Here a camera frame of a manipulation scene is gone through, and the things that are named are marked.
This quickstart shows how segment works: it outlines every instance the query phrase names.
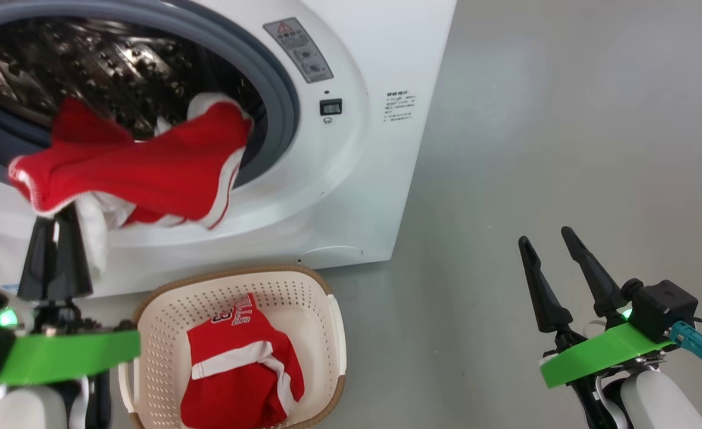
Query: warning triangle symbol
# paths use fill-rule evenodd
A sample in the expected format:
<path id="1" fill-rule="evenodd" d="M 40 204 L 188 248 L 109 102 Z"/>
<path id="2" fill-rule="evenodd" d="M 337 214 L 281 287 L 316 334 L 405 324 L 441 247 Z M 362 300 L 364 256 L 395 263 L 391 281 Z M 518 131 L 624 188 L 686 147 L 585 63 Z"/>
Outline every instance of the warning triangle symbol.
<path id="1" fill-rule="evenodd" d="M 280 23 L 279 23 L 279 28 L 277 29 L 277 33 L 280 33 L 280 35 L 281 35 L 282 33 L 289 33 L 289 32 L 291 32 L 292 30 L 293 30 L 292 27 L 290 27 L 289 25 L 285 24 L 284 22 L 280 22 Z"/>

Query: green mount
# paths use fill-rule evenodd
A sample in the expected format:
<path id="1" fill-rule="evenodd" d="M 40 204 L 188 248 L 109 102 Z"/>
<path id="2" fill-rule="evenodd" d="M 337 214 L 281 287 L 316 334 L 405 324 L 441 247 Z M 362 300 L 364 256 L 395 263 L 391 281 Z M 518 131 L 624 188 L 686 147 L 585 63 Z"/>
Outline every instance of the green mount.
<path id="1" fill-rule="evenodd" d="M 139 331 L 26 335 L 15 340 L 0 373 L 0 385 L 43 385 L 96 375 L 140 353 Z"/>
<path id="2" fill-rule="evenodd" d="M 621 324 L 564 350 L 541 365 L 541 375 L 548 388 L 562 386 L 672 344 L 656 344 L 631 324 Z"/>

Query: fabric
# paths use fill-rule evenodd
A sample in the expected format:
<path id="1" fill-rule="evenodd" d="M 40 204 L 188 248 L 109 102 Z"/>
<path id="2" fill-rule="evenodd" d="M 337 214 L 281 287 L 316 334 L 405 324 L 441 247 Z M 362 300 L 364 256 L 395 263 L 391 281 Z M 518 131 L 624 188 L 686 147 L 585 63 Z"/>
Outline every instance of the fabric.
<path id="1" fill-rule="evenodd" d="M 194 429 L 253 429 L 282 423 L 305 392 L 288 336 L 252 294 L 187 332 L 191 377 L 182 423 Z"/>
<path id="2" fill-rule="evenodd" d="M 39 216 L 54 217 L 76 202 L 86 257 L 98 276 L 107 264 L 109 230 L 219 225 L 251 130 L 252 119 L 236 101 L 204 93 L 191 101 L 187 122 L 170 128 L 158 119 L 158 135 L 135 142 L 68 98 L 54 120 L 51 147 L 16 158 L 8 174 Z"/>

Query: basket rim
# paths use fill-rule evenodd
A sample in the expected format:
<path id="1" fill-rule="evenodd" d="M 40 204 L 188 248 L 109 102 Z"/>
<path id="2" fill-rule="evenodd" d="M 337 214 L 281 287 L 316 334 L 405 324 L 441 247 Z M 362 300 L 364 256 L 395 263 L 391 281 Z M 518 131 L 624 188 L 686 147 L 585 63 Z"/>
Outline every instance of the basket rim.
<path id="1" fill-rule="evenodd" d="M 202 283 L 202 282 L 207 282 L 209 280 L 215 280 L 215 279 L 221 279 L 223 277 L 234 277 L 235 275 L 244 275 L 244 274 L 257 274 L 259 272 L 280 272 L 280 271 L 290 271 L 290 272 L 300 272 L 302 274 L 308 275 L 311 277 L 313 280 L 315 280 L 318 285 L 321 286 L 322 290 L 324 290 L 324 293 L 326 293 L 327 296 L 332 295 L 332 289 L 329 287 L 327 282 L 321 277 L 321 275 L 314 271 L 313 269 L 308 268 L 307 266 L 302 266 L 302 265 L 297 265 L 297 264 L 274 264 L 274 265 L 263 265 L 263 266 L 252 266 L 248 268 L 238 268 L 238 269 L 226 269 L 226 271 L 217 271 L 217 272 L 210 272 L 209 274 L 201 274 L 201 275 L 193 275 L 190 277 L 187 277 L 185 279 L 180 279 L 176 280 L 171 283 L 167 283 L 166 285 L 160 286 L 160 288 L 157 288 L 156 290 L 152 291 L 152 293 L 147 296 L 147 298 L 138 306 L 136 307 L 136 310 L 133 312 L 133 318 L 132 321 L 134 325 L 139 323 L 139 320 L 141 319 L 144 310 L 147 309 L 147 307 L 159 296 L 162 296 L 164 293 L 167 293 L 168 291 L 172 290 L 177 290 L 178 288 L 183 288 L 188 285 L 194 285 L 196 283 Z M 338 382 L 337 385 L 335 386 L 335 394 L 332 396 L 332 398 L 329 400 L 329 403 L 324 407 L 323 410 L 321 410 L 318 415 L 315 415 L 312 418 L 309 418 L 304 421 L 299 421 L 295 424 L 291 424 L 289 426 L 285 426 L 283 429 L 307 429 L 308 427 L 313 427 L 316 426 L 316 424 L 319 424 L 320 421 L 324 420 L 327 418 L 329 413 L 332 412 L 332 410 L 335 409 L 335 406 L 337 406 L 338 402 L 340 401 L 340 397 L 343 394 L 343 390 L 345 389 L 345 374 L 344 375 L 338 375 Z M 133 426 L 136 427 L 136 429 L 146 429 L 144 427 L 144 424 L 142 423 L 141 419 L 139 418 L 139 413 L 138 412 L 133 412 L 129 414 L 129 418 L 131 422 L 133 423 Z"/>

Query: white basket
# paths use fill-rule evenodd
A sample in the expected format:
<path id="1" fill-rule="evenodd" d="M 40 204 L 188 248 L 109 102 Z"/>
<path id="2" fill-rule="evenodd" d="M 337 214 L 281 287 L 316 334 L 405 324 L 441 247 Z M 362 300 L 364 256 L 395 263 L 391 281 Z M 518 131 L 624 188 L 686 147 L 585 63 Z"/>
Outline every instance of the white basket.
<path id="1" fill-rule="evenodd" d="M 186 427 L 179 407 L 190 377 L 187 329 L 228 310 L 253 293 L 274 328 L 290 337 L 304 374 L 305 395 L 279 427 L 301 429 L 323 420 L 345 385 L 345 331 L 332 291 L 303 266 L 218 272 L 170 283 L 138 307 L 133 321 L 142 355 L 118 367 L 120 394 L 138 429 Z"/>

